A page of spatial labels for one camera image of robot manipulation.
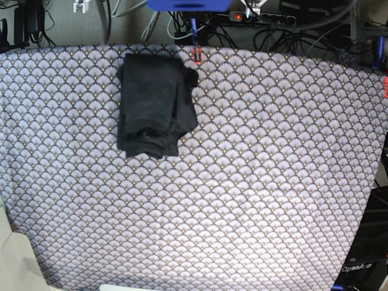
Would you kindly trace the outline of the dark navy T-shirt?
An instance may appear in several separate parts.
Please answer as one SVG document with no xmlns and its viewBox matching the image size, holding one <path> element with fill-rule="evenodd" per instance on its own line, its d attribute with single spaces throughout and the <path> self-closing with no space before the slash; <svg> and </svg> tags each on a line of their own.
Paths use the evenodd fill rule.
<svg viewBox="0 0 388 291">
<path fill-rule="evenodd" d="M 198 72 L 181 58 L 127 54 L 116 75 L 121 82 L 117 148 L 128 158 L 178 156 L 178 141 L 198 126 L 192 100 Z"/>
</svg>

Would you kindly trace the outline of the red black table clamp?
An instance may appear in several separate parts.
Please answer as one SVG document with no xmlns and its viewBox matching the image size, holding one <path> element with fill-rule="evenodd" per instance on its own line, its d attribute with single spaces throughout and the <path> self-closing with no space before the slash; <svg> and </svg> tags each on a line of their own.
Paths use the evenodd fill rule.
<svg viewBox="0 0 388 291">
<path fill-rule="evenodd" d="M 194 60 L 195 64 L 202 63 L 201 47 L 200 47 L 199 41 L 197 39 L 194 39 L 194 41 L 193 41 L 193 60 Z"/>
</svg>

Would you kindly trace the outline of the red clamp right edge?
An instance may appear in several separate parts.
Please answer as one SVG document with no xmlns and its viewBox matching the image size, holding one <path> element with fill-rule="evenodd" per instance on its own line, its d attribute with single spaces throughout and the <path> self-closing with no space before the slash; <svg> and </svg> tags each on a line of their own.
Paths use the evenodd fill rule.
<svg viewBox="0 0 388 291">
<path fill-rule="evenodd" d="M 388 98 L 388 76 L 385 77 L 384 97 Z"/>
</svg>

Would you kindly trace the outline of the fan patterned table cloth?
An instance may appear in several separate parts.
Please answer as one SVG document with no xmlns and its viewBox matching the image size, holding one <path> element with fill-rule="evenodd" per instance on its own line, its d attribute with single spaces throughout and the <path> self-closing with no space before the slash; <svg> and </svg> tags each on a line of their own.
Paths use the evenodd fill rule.
<svg viewBox="0 0 388 291">
<path fill-rule="evenodd" d="M 199 74 L 178 156 L 116 146 L 127 54 Z M 387 133 L 379 72 L 279 53 L 86 45 L 1 56 L 1 196 L 47 284 L 329 290 Z"/>
</svg>

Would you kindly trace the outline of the black OpenArm box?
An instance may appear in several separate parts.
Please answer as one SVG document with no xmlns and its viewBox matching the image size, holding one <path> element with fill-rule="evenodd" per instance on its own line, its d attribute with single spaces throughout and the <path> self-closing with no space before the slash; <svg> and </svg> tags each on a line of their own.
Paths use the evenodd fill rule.
<svg viewBox="0 0 388 291">
<path fill-rule="evenodd" d="M 372 190 L 361 224 L 332 290 L 387 286 L 387 187 Z"/>
</svg>

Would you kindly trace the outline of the white power strip red switch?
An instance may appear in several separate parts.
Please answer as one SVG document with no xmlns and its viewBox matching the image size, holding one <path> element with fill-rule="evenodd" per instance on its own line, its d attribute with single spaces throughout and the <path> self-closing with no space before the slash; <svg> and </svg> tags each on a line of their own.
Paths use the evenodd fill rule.
<svg viewBox="0 0 388 291">
<path fill-rule="evenodd" d="M 290 15 L 280 15 L 273 13 L 262 13 L 258 17 L 246 16 L 245 12 L 231 11 L 227 14 L 231 22 L 243 22 L 252 24 L 266 24 L 273 22 L 281 25 L 296 25 L 296 17 Z"/>
</svg>

